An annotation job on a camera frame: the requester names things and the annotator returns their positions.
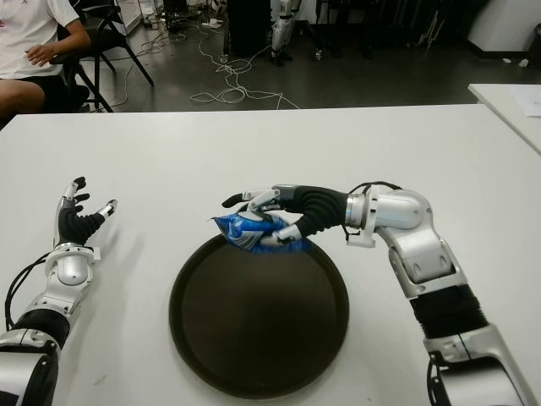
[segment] concrete floor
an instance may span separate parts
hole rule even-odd
[[[141,44],[156,37],[159,30],[138,27],[130,35],[137,53]],[[199,53],[203,36],[195,27],[188,39],[171,41],[160,53],[146,54],[141,62],[156,82],[152,89],[137,67],[127,79],[128,101],[114,107],[115,112],[168,112],[275,109],[277,98],[245,99],[238,104],[214,101],[204,104],[190,100],[201,91],[217,94],[227,88],[225,73]],[[215,56],[221,53],[222,33],[200,43]],[[480,60],[462,47],[425,49],[380,49],[374,59],[362,58],[355,44],[343,46],[342,58],[329,53],[321,61],[314,59],[315,47],[307,36],[294,36],[289,52],[294,60],[282,68],[269,63],[268,57],[254,60],[254,67],[239,76],[239,83],[252,91],[280,93],[301,108],[372,107],[427,104],[474,103],[467,90],[470,83],[541,84],[541,71],[519,68],[501,60]],[[109,52],[110,58],[122,58],[124,50]],[[125,100],[124,78],[130,60],[113,62],[113,74],[103,63],[101,93],[111,105]],[[92,79],[93,64],[84,63]],[[290,108],[282,102],[281,108]]]

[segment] round tray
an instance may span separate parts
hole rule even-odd
[[[250,254],[221,235],[188,259],[169,302],[185,362],[240,398],[273,398],[312,382],[336,357],[348,316],[342,277],[317,245]]]

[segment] blue snack bag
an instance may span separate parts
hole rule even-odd
[[[228,216],[214,217],[214,221],[230,244],[248,252],[276,253],[307,251],[312,246],[307,239],[300,239],[277,247],[261,245],[261,238],[272,235],[276,230],[281,230],[289,225],[279,216],[267,214],[267,220],[255,221],[234,213]]]

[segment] person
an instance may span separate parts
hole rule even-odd
[[[69,33],[61,41],[58,25]],[[69,0],[0,0],[0,122],[18,113],[65,110],[62,66],[49,62],[89,46]]]

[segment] white table surface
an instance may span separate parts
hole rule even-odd
[[[0,290],[51,248],[57,200],[85,175],[88,210],[113,197],[119,206],[89,241],[103,261],[64,348],[54,405],[250,404],[203,383],[169,333],[173,281],[217,234],[208,219],[244,189],[347,191],[384,179],[431,201],[438,231],[541,399],[540,173],[537,154],[483,105],[17,117],[0,132]],[[347,337],[316,383],[265,404],[429,404],[424,336],[385,245],[347,247],[340,228],[313,240],[346,282]],[[28,279],[15,316],[44,283],[40,271]]]
[[[541,155],[541,118],[526,116],[508,85],[472,84],[468,89]]]

